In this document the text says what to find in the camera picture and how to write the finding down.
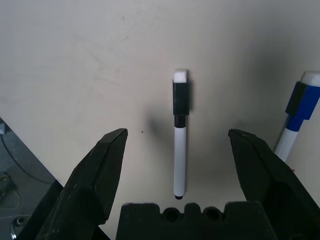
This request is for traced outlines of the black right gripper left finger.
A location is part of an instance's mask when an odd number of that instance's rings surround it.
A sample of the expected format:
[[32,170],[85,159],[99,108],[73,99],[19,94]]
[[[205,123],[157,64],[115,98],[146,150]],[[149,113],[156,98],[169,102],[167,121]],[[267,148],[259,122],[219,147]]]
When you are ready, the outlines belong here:
[[74,168],[38,232],[38,240],[106,240],[128,137],[126,128],[105,134]]

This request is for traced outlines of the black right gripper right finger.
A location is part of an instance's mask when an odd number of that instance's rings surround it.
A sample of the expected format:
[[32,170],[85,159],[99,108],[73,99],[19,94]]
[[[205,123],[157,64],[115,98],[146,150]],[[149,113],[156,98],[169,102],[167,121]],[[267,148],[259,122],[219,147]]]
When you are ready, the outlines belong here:
[[279,240],[318,240],[320,208],[268,144],[239,129],[228,131],[240,187],[263,206]]

